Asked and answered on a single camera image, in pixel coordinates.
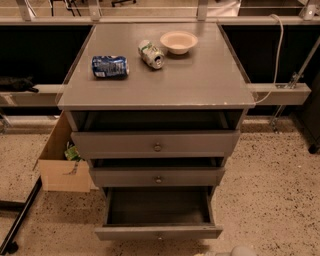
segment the white bowl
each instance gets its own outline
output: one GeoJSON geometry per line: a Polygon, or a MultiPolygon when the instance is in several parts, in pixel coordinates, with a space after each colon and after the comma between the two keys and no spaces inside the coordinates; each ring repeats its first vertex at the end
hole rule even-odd
{"type": "Polygon", "coordinates": [[[185,54],[198,43],[198,38],[185,31],[171,31],[160,38],[160,42],[174,54],[185,54]]]}

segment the open drawer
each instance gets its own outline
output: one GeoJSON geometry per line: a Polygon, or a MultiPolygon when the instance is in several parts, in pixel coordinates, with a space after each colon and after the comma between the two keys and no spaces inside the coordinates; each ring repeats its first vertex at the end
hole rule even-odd
{"type": "Polygon", "coordinates": [[[107,214],[95,232],[100,240],[213,239],[222,232],[213,221],[206,187],[103,188],[107,214]]]}
{"type": "Polygon", "coordinates": [[[73,132],[71,137],[84,159],[102,159],[226,157],[239,136],[238,130],[219,130],[73,132]]]}
{"type": "Polygon", "coordinates": [[[224,175],[223,158],[131,158],[94,161],[98,187],[211,186],[224,175]]]}

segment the soda can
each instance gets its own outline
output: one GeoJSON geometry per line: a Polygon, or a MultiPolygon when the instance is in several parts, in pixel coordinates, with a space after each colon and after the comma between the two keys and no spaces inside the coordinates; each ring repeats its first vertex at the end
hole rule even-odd
{"type": "Polygon", "coordinates": [[[123,56],[93,56],[92,71],[96,77],[127,76],[129,65],[123,56]]]}
{"type": "Polygon", "coordinates": [[[154,69],[162,68],[164,64],[164,54],[149,40],[143,40],[139,44],[138,52],[145,63],[154,69]]]}

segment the terrazzo floor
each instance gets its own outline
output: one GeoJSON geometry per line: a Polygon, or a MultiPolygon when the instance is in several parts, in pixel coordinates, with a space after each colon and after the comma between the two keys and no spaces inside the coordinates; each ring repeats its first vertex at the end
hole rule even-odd
{"type": "MultiPolygon", "coordinates": [[[[246,119],[239,143],[212,201],[224,231],[216,240],[100,241],[94,227],[104,217],[97,190],[41,190],[15,241],[23,256],[193,256],[230,252],[236,245],[260,256],[320,255],[320,155],[308,153],[294,118],[246,119]]],[[[48,134],[0,135],[0,199],[24,201],[39,173],[34,164],[48,134]]],[[[0,212],[0,239],[13,221],[0,212]]]]}

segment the white cable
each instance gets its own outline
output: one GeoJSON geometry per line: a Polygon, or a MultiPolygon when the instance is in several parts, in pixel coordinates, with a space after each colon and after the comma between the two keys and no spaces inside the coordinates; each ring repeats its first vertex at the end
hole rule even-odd
{"type": "MultiPolygon", "coordinates": [[[[274,78],[273,78],[273,84],[274,86],[276,85],[276,80],[277,80],[277,76],[278,76],[278,67],[279,67],[279,55],[280,55],[280,49],[281,49],[281,44],[282,44],[282,39],[283,39],[283,24],[282,21],[280,19],[280,17],[276,14],[271,14],[270,15],[272,18],[276,19],[277,21],[279,21],[280,24],[280,29],[281,29],[281,33],[280,33],[280,39],[279,39],[279,44],[278,44],[278,49],[277,49],[277,57],[276,57],[276,67],[275,67],[275,72],[274,72],[274,78]]],[[[266,100],[271,94],[271,91],[268,92],[268,94],[263,97],[261,100],[256,101],[256,104],[261,103],[262,101],[266,100]]]]}

